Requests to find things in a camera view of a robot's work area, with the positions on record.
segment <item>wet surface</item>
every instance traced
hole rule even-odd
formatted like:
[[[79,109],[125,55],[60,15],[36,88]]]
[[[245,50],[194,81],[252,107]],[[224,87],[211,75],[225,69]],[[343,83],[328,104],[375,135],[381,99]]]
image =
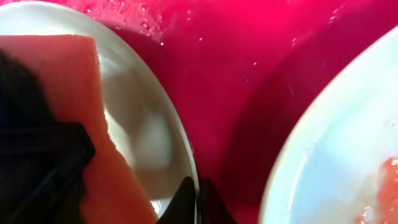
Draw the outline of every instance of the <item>wet surface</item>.
[[[306,107],[398,22],[393,0],[54,2],[106,23],[150,66],[199,174],[238,223],[257,222],[272,163]]]

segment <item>sponge edge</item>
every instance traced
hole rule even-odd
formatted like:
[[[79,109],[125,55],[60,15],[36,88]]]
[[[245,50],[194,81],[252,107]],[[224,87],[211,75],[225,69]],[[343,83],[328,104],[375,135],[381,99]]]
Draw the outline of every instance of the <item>sponge edge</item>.
[[[155,223],[136,176],[107,133],[95,42],[78,35],[0,36],[0,49],[33,70],[59,121],[78,121],[96,155],[83,173],[86,223]]]

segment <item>pink surface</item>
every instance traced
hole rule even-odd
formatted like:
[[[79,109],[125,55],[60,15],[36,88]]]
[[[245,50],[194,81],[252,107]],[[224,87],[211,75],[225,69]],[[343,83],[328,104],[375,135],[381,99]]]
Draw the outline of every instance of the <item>pink surface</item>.
[[[55,2],[113,26],[150,66],[199,174],[239,223],[257,222],[272,163],[306,107],[398,22],[395,0]]]

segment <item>black object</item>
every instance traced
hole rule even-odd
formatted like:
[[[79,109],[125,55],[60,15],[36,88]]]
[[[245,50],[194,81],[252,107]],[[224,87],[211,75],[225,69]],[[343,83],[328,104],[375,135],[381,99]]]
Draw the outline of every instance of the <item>black object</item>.
[[[194,223],[195,202],[195,185],[191,177],[186,177],[157,224]],[[197,205],[199,224],[237,224],[209,179],[200,183]]]
[[[0,52],[0,223],[82,223],[82,125],[56,123],[35,75]]]

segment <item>white plate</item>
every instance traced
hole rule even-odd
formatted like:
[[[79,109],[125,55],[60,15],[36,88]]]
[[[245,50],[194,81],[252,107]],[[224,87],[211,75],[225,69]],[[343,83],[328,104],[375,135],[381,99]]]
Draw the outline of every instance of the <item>white plate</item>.
[[[0,7],[0,35],[80,34],[96,41],[106,119],[116,148],[160,216],[185,176],[198,177],[181,121],[142,59],[114,32],[72,9],[46,2]]]
[[[269,177],[259,223],[354,224],[389,156],[398,156],[398,27],[306,110]]]

